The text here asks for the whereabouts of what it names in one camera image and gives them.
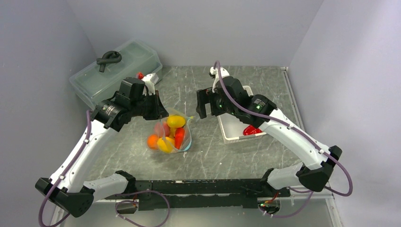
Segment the pink toy peach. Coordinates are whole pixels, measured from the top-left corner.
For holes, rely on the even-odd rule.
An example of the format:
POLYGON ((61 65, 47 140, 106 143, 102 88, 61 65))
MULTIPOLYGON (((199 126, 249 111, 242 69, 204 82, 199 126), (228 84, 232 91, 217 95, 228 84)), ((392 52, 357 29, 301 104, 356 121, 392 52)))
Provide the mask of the pink toy peach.
POLYGON ((170 135, 170 127, 167 122, 157 122, 154 126, 154 132, 158 137, 168 137, 170 135))

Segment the orange toy orange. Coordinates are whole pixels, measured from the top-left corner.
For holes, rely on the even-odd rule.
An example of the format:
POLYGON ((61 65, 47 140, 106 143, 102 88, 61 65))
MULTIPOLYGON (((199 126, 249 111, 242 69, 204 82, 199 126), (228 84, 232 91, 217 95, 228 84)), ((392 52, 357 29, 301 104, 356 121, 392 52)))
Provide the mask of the orange toy orange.
POLYGON ((151 134, 148 136, 147 138, 147 146, 149 149, 151 150, 158 150, 158 145, 157 145, 157 141, 158 141, 159 137, 157 134, 151 134))

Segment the clear zip top bag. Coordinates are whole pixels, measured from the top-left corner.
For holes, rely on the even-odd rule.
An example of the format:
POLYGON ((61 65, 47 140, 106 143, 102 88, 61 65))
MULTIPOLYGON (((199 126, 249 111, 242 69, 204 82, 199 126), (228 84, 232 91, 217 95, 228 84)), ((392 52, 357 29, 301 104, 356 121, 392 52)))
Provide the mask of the clear zip top bag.
MULTIPOLYGON (((184 117, 186 119, 186 124, 183 126, 183 128, 185 129, 184 141, 183 141, 180 149, 176 149, 174 147, 174 150, 173 150, 172 153, 186 152, 192 145, 192 135, 191 135, 191 130, 190 130, 190 123, 194 119, 194 117, 193 116, 187 116, 184 113, 182 113, 180 111, 177 111, 177 110, 175 110, 173 108, 170 108, 170 107, 166 108, 166 110, 168 111, 169 116, 171 116, 171 115, 180 115, 180 116, 182 116, 182 117, 184 117)), ((163 119, 160 119, 160 120, 157 120, 156 123, 157 122, 166 122, 166 121, 167 121, 167 117, 163 118, 163 119)), ((174 138, 174 133, 175 133, 176 129, 177 128, 170 128, 170 135, 169 135, 170 138, 174 138)))

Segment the orange toy carrot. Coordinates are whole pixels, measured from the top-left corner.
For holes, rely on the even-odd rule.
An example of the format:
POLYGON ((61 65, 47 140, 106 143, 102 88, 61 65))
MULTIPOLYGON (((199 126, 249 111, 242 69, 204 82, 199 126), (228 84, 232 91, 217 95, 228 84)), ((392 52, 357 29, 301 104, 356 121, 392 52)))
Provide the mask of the orange toy carrot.
POLYGON ((177 128, 174 133, 174 147, 176 149, 180 149, 183 141, 185 138, 185 129, 184 128, 177 128))

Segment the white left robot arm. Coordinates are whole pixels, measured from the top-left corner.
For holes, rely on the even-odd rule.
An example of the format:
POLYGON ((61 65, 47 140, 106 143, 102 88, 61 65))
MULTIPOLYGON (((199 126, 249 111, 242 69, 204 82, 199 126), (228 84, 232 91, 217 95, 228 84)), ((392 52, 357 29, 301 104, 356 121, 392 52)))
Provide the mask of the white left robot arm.
POLYGON ((128 199, 135 194, 136 179, 125 171, 94 181, 86 181, 86 176, 109 140, 133 117, 150 121, 168 116, 151 77, 125 78, 111 98, 88 113, 86 131, 67 159, 49 178, 35 184, 46 200, 78 218, 95 201, 116 194, 128 199))

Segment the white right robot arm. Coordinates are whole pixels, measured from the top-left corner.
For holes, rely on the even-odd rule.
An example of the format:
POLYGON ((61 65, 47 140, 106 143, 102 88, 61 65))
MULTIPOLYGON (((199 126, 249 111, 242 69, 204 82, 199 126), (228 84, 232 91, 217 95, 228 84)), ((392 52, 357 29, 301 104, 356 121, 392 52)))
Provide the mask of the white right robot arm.
POLYGON ((245 109, 235 106, 220 82, 217 82, 215 87, 197 90, 196 112, 199 117, 206 118, 205 105, 210 104, 213 116, 228 114, 246 125, 258 128, 281 142, 301 160, 301 163, 290 167, 269 169, 262 177, 261 192, 272 196, 279 189, 298 185, 313 192, 322 191, 336 165, 330 158, 338 160, 342 154, 341 149, 323 144, 314 146, 311 138, 303 137, 302 130, 293 125, 267 97, 248 94, 241 82, 231 76, 223 78, 223 81, 231 97, 245 109))

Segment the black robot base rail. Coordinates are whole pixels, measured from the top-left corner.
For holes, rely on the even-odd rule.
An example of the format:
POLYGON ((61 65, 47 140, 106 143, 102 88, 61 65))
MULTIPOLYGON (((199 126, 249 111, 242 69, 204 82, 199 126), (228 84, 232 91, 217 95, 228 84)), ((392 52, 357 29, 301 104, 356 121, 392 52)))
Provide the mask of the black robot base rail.
POLYGON ((129 191, 144 191, 136 196, 140 211, 166 208, 167 202, 171 208, 256 209, 262 200, 290 196, 288 189, 270 189, 260 179, 137 180, 129 191))

